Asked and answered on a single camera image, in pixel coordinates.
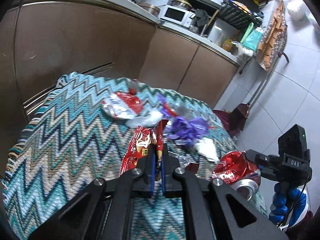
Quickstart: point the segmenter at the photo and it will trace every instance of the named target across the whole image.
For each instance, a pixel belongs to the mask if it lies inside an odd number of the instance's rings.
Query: cooking pot
[[[138,5],[156,17],[158,17],[160,13],[160,8],[155,5],[149,3],[139,3]]]
[[[172,0],[170,5],[185,9],[187,11],[192,9],[191,4],[187,0]]]

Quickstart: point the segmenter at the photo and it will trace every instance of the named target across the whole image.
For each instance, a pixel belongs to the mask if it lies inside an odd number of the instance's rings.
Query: orange cloth
[[[263,59],[264,66],[268,71],[271,63],[276,57],[280,41],[286,33],[286,22],[284,19],[283,1],[273,14],[273,18],[266,28],[263,37],[258,45],[258,57]]]

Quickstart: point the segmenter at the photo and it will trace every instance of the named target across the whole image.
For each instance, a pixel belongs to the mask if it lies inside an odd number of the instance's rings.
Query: table
[[[35,117],[10,149],[4,184],[4,205],[11,228],[20,239],[44,223],[96,177],[118,176],[134,129],[113,120],[101,110],[100,102],[115,91],[128,91],[127,78],[106,79],[73,72],[63,75]],[[139,84],[137,96],[144,101],[142,115],[160,107],[157,94],[169,104],[184,102],[195,116],[207,119],[206,137],[213,139],[218,157],[236,146],[219,118],[202,101],[174,90]],[[214,163],[195,150],[183,150],[167,141],[169,151],[198,162],[198,177],[209,179]],[[251,203],[267,215],[258,192]],[[155,183],[152,199],[136,199],[132,239],[185,239],[181,199],[165,199],[161,181]]]

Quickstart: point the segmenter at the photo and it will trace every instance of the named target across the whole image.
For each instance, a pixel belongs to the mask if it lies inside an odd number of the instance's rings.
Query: kitchen cabinet
[[[106,77],[138,78],[156,27],[109,9],[71,2],[25,4],[15,40],[23,102],[72,71],[114,62]]]
[[[17,8],[13,8],[0,21],[0,174],[8,162],[8,151],[17,142],[26,118],[21,101],[13,65],[14,27]]]
[[[216,53],[199,47],[178,92],[214,107],[237,68]]]
[[[150,42],[139,81],[156,88],[177,90],[197,48],[196,43],[157,29]]]

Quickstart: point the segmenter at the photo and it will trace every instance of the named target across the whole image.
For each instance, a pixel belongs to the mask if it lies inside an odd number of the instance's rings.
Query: white tissue
[[[204,156],[209,162],[219,161],[216,147],[211,139],[204,137],[202,140],[198,140],[198,142],[195,144],[195,148],[198,153]]]

